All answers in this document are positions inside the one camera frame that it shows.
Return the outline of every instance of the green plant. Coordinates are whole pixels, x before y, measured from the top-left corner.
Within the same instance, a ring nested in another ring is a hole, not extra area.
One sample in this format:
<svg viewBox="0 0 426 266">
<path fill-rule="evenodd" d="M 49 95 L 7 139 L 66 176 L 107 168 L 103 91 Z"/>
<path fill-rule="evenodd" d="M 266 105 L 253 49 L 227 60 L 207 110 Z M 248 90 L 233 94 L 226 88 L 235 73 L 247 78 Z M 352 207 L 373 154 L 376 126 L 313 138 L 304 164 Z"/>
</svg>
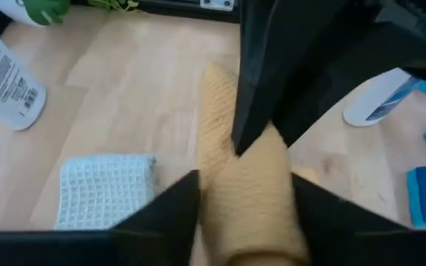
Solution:
<svg viewBox="0 0 426 266">
<path fill-rule="evenodd" d="M 29 17 L 40 25 L 62 23 L 70 8 L 70 0 L 23 0 Z"/>
<path fill-rule="evenodd" d="M 139 2 L 133 0 L 88 0 L 88 4 L 106 10 L 113 9 L 128 12 L 135 10 L 138 7 Z"/>
</svg>

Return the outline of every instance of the light blue dish cloth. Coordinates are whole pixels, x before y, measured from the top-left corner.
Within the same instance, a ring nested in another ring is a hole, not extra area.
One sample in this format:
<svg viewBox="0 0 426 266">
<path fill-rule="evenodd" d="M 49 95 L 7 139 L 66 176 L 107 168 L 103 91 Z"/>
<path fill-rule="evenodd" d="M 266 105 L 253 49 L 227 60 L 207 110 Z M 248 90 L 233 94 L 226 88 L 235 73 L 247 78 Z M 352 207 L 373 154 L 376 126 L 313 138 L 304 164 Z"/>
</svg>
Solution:
<svg viewBox="0 0 426 266">
<path fill-rule="evenodd" d="M 100 154 L 65 162 L 56 230 L 106 229 L 154 199 L 152 155 Z"/>
</svg>

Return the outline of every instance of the white container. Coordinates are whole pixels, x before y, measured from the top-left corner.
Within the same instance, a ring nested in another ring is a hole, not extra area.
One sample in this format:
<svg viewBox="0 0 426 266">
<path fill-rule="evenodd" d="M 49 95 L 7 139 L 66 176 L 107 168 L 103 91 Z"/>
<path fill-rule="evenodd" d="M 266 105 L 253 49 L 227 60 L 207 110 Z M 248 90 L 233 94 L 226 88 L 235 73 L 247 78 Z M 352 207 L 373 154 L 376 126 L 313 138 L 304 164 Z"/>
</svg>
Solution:
<svg viewBox="0 0 426 266">
<path fill-rule="evenodd" d="M 0 40 L 0 119 L 12 129 L 28 128 L 45 104 L 44 87 Z"/>
<path fill-rule="evenodd" d="M 0 11 L 14 21 L 30 26 L 45 27 L 29 17 L 23 0 L 0 0 Z"/>
<path fill-rule="evenodd" d="M 343 112 L 346 123 L 370 126 L 382 120 L 409 95 L 420 80 L 395 68 L 382 73 Z"/>
</svg>

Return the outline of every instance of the light wood surface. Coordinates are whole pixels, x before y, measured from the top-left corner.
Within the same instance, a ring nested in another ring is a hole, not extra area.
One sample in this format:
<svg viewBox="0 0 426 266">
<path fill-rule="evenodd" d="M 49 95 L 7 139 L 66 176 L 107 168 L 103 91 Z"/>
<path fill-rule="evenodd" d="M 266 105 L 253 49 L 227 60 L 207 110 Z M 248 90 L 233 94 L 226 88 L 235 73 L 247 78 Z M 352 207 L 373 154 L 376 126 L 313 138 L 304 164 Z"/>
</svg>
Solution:
<svg viewBox="0 0 426 266">
<path fill-rule="evenodd" d="M 0 230 L 53 226 L 68 158 L 153 153 L 162 187 L 195 167 L 200 79 L 208 61 L 237 69 L 239 26 L 146 14 L 71 9 L 61 26 L 11 24 L 2 37 L 47 86 L 34 126 L 0 123 Z M 380 124 L 348 126 L 355 89 L 291 148 L 320 185 L 410 224 L 405 173 L 426 166 L 426 95 L 414 92 Z"/>
</svg>

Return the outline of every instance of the barcode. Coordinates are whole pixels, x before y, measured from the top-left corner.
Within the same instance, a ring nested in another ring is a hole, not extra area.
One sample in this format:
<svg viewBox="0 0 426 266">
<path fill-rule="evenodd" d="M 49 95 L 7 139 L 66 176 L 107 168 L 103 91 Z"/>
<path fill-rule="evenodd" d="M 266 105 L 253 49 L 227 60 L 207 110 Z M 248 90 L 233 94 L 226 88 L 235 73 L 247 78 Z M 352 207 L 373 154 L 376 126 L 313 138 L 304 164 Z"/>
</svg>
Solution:
<svg viewBox="0 0 426 266">
<path fill-rule="evenodd" d="M 32 88 L 27 92 L 26 101 L 24 102 L 24 107 L 30 109 L 30 107 L 34 104 L 34 100 L 37 98 L 36 89 Z"/>
</svg>

